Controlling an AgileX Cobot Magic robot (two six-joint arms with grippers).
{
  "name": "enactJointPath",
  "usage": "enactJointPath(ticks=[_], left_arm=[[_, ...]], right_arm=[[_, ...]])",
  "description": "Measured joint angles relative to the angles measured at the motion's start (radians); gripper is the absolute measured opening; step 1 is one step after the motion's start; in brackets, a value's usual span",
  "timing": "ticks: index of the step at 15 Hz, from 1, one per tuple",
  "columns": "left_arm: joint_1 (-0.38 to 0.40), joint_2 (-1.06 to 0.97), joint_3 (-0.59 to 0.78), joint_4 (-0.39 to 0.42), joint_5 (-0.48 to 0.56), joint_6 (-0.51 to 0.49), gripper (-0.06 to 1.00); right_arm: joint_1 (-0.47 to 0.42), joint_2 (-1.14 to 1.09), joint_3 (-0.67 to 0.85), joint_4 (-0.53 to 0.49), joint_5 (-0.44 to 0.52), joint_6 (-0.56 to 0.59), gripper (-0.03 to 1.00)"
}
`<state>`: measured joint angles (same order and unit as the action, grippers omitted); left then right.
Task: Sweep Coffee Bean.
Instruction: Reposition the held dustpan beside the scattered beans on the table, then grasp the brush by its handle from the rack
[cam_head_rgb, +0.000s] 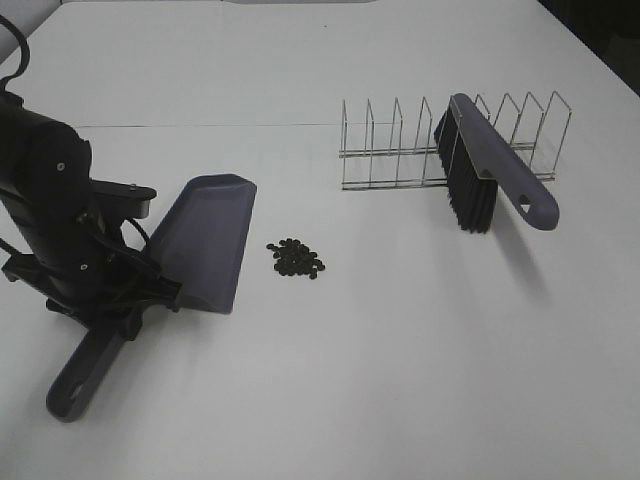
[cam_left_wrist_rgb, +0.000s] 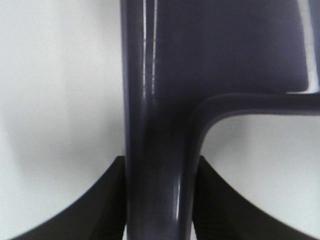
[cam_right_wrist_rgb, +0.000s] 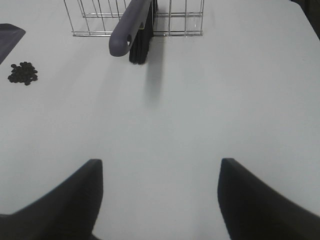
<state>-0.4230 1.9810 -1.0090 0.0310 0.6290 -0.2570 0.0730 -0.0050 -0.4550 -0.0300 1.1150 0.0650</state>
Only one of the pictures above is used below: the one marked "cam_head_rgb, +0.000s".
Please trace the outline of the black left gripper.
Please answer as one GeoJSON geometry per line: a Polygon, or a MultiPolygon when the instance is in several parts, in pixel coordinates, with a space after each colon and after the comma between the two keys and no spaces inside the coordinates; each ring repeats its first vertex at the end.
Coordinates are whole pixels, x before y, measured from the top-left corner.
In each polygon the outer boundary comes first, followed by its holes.
{"type": "Polygon", "coordinates": [[[1,202],[31,249],[22,253],[3,243],[10,257],[2,271],[9,281],[42,293],[48,309],[82,325],[119,319],[117,330],[126,341],[142,328],[142,306],[180,310],[181,284],[160,277],[159,264],[146,251],[125,243],[123,223],[141,219],[104,216],[94,192],[4,192],[1,202]]]}

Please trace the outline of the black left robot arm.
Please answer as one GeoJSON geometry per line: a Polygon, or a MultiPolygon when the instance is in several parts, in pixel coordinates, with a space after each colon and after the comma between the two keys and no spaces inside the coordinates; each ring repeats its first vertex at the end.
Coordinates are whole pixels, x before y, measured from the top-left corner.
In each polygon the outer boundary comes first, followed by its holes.
{"type": "Polygon", "coordinates": [[[69,125],[1,99],[1,202],[30,250],[1,244],[6,278],[47,298],[89,329],[111,321],[134,340],[152,305],[175,308],[179,283],[147,249],[129,247],[123,223],[149,214],[155,189],[95,180],[92,150],[69,125]]]}

